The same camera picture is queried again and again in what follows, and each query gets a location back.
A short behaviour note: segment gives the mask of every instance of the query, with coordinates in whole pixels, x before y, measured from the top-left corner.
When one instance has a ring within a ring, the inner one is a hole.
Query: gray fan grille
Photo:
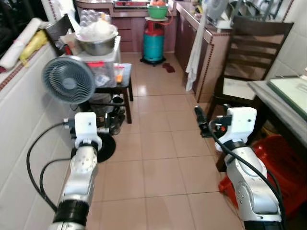
[[[75,57],[59,57],[43,70],[43,83],[57,99],[68,104],[89,100],[95,91],[91,69]]]

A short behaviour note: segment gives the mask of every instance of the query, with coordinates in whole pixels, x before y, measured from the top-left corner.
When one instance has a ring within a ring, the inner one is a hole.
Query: green bowl
[[[148,6],[149,16],[156,19],[162,19],[166,17],[167,6]]]

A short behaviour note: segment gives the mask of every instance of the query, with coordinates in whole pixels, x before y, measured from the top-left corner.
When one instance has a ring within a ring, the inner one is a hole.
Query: stove
[[[115,8],[147,8],[150,0],[114,0]]]

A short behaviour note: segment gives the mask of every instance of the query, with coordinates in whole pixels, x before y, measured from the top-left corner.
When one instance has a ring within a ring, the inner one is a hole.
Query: metal bowl
[[[96,41],[96,42],[86,42],[83,40],[79,40],[81,47],[90,55],[106,55],[113,51],[115,37],[118,35],[118,32],[114,32],[113,36],[103,40],[103,41]]]

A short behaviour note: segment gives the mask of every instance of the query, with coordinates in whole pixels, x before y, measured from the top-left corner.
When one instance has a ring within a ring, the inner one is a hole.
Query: white cloth
[[[15,66],[16,61],[23,52],[25,46],[30,42],[41,23],[42,21],[39,18],[31,19],[29,24],[0,59],[1,67],[11,69],[13,66]]]
[[[206,5],[202,5],[202,16],[201,16],[201,22],[198,27],[196,37],[193,43],[193,47],[191,50],[188,66],[186,69],[186,73],[188,73],[188,82],[186,85],[186,91],[190,91],[192,89],[193,82],[196,80],[197,76],[197,69],[198,69],[198,63],[200,61],[200,55],[201,55],[201,43],[202,43],[202,37],[203,37],[203,31],[205,29],[206,25]]]

